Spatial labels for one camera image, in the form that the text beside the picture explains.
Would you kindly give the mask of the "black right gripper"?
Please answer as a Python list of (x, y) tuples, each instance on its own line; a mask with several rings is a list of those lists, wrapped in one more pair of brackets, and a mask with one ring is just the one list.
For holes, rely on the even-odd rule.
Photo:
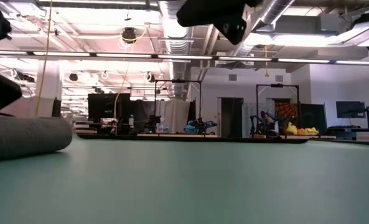
[(237, 45), (246, 30), (245, 7), (262, 3), (263, 0), (187, 0), (177, 11), (177, 22), (182, 27), (212, 24), (231, 44)]

